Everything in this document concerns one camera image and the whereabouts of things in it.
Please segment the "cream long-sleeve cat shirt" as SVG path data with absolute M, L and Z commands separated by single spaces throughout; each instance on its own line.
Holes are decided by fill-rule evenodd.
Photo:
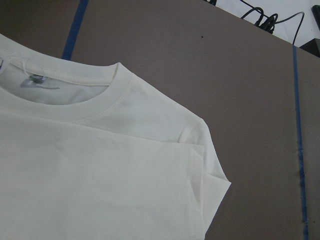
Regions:
M 1 239 L 203 240 L 229 187 L 204 120 L 121 63 L 1 36 Z

